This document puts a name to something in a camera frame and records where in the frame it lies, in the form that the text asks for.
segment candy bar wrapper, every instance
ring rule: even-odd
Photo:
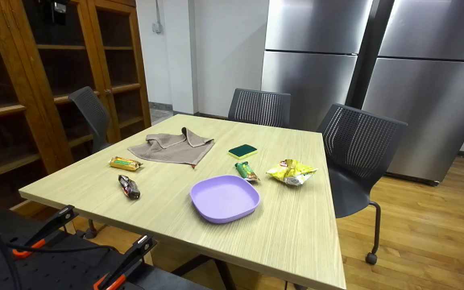
[[[250,165],[248,165],[248,162],[236,163],[234,166],[236,167],[237,171],[239,171],[239,175],[245,180],[259,181],[259,178],[256,176],[254,171],[250,168]]]
[[[113,157],[109,162],[110,166],[121,168],[129,171],[136,171],[142,163],[132,159],[126,159],[121,157]]]
[[[137,184],[135,181],[128,178],[128,176],[118,176],[119,183],[121,187],[123,187],[123,191],[125,196],[130,199],[138,199],[141,196],[139,189],[137,188]]]
[[[282,160],[277,167],[269,169],[266,173],[274,178],[289,184],[302,185],[308,180],[318,169],[294,160]]]

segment plate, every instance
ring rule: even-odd
[[[251,214],[259,205],[256,189],[239,176],[216,176],[196,183],[191,199],[209,222],[224,224]]]

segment refrigerator door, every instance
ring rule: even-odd
[[[270,0],[267,50],[359,53],[372,0]]]
[[[409,124],[389,172],[442,181],[464,142],[464,62],[379,58],[362,109]]]
[[[334,103],[344,104],[357,56],[266,51],[261,90],[291,94],[289,124],[316,131]]]
[[[379,56],[464,60],[464,0],[395,0]]]

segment yellow snack wrapper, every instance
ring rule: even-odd
[[[296,186],[304,184],[317,170],[317,168],[303,165],[294,159],[286,159],[266,173],[286,184]]]
[[[136,171],[142,163],[132,159],[126,159],[121,157],[113,157],[109,162],[110,166],[121,168],[129,171]]]

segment mesh chair back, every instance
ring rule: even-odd
[[[407,123],[334,104],[320,124],[328,166],[369,189],[388,170]]]
[[[93,138],[92,153],[96,153],[107,143],[109,113],[90,87],[81,88],[70,94],[68,98],[75,103],[89,123]]]
[[[236,89],[228,111],[228,119],[287,128],[290,106],[290,94]]]

